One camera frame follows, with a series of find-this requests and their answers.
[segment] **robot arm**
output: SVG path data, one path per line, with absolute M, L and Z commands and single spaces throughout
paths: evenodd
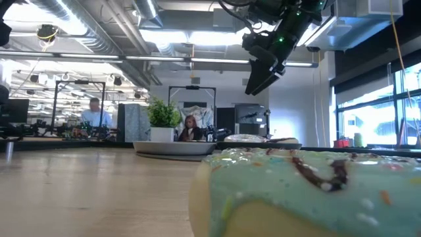
M 257 95 L 285 74 L 285 63 L 310 24 L 322 23 L 322 11 L 335 0 L 256 0 L 249 3 L 231 3 L 218 0 L 230 15 L 242 20 L 251 31 L 243 36 L 243 48 L 256 60 L 250 60 L 251 74 L 246 94 Z M 235 15 L 225 4 L 249 6 L 249 19 Z M 249 22 L 276 25 L 271 32 L 256 33 Z

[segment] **cable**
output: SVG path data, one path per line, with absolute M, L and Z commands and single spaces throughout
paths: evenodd
M 235 7 L 246 7 L 246 6 L 248 6 L 252 3 L 252 1 L 247 2 L 247 3 L 233 3 L 233 2 L 230 2 L 228 0 L 222 0 L 222 1 L 225 2 L 228 5 L 235 6 Z
M 320 141 L 318 139 L 318 129 L 317 129 L 316 82 L 314 79 L 314 73 L 313 73 L 313 96 L 314 96 L 314 120 L 315 120 L 315 128 L 316 128 L 317 147 L 320 147 Z
M 208 11 L 211 11 L 211 7 L 212 7 L 212 5 L 215 3 L 215 1 L 216 1 L 216 0 L 213 0 L 213 1 L 212 1 L 212 3 L 210 3 L 209 8 L 208 8 Z
M 40 37 L 40 36 L 37 35 L 37 37 L 38 37 L 38 39 L 41 39 L 41 40 L 50 40 L 50 38 L 57 35 L 58 32 L 59 32 L 59 29 L 56 29 L 55 32 L 53 34 L 51 34 L 50 36 Z
M 42 49 L 42 51 L 43 52 L 45 52 L 45 51 L 47 51 L 47 48 L 48 47 L 50 47 L 50 45 L 46 45 L 43 49 Z M 30 71 L 30 73 L 28 74 L 28 76 L 26 77 L 26 79 L 23 81 L 23 83 L 21 83 L 21 85 L 12 93 L 12 94 L 10 94 L 10 96 L 9 97 L 12 97 L 27 81 L 28 81 L 28 79 L 31 77 L 31 75 L 32 75 L 32 73 L 34 72 L 34 70 L 35 70 L 35 67 L 37 67 L 37 65 L 38 65 L 38 63 L 39 63 L 39 60 L 40 60 L 40 58 L 37 58 L 37 61 L 36 61 L 36 63 L 35 63 L 35 65 L 32 67 L 32 70 Z
M 322 69 L 320 68 L 320 62 L 322 61 L 322 58 L 320 56 L 320 51 L 318 52 L 318 65 L 319 65 L 319 79 L 320 79 L 320 108 L 322 110 L 322 127 L 323 127 L 323 142 L 324 147 L 326 146 L 326 131 L 324 130 L 324 115 L 323 115 L 323 93 L 322 93 Z
M 247 27 L 249 30 L 250 30 L 250 32 L 251 33 L 253 33 L 254 31 L 253 31 L 253 26 L 251 25 L 251 23 L 248 21 L 248 20 L 246 20 L 244 17 L 242 17 L 242 16 L 239 16 L 239 15 L 237 15 L 237 14 L 235 14 L 235 13 L 233 13 L 230 9 L 228 9 L 226 6 L 225 6 L 225 4 L 224 4 L 224 2 L 222 2 L 223 0 L 218 0 L 218 3 L 219 3 L 219 5 L 228 13 L 228 14 L 230 14 L 232 17 L 235 17 L 235 18 L 237 18 L 238 20 L 240 20 L 240 21 L 242 21 L 242 22 L 244 22 L 244 24 L 245 24 L 245 27 Z
M 392 21 L 393 34 L 395 35 L 395 42 L 396 42 L 397 53 L 398 53 L 398 56 L 399 56 L 399 62 L 401 63 L 401 68 L 402 68 L 402 73 L 403 73 L 403 79 L 405 80 L 407 76 L 405 74 L 405 66 L 403 64 L 402 53 L 401 53 L 401 46 L 399 45 L 399 38 L 397 36 L 395 19 L 393 17 L 392 0 L 389 0 L 389 6 L 390 6 L 390 20 Z M 411 101 L 410 92 L 409 92 L 408 89 L 407 89 L 407 94 L 408 94 L 409 107 L 412 110 L 412 101 Z M 420 142 L 420 145 L 421 145 L 420 129 L 418 127 L 418 124 L 415 121 L 415 117 L 413 119 L 414 119 L 414 123 L 415 123 L 415 127 L 416 127 L 416 135 L 418 136 L 418 141 Z

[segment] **red object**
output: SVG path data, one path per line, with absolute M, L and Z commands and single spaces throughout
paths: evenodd
M 349 147 L 349 140 L 336 140 L 334 141 L 334 148 Z

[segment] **monitor screen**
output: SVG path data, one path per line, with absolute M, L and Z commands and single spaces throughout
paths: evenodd
M 1 121 L 26 123 L 28 119 L 29 99 L 9 99 L 1 106 Z

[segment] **table surface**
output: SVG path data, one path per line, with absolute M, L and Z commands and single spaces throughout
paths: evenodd
M 198 165 L 117 148 L 16 151 L 10 164 L 1 154 L 1 236 L 193 236 Z

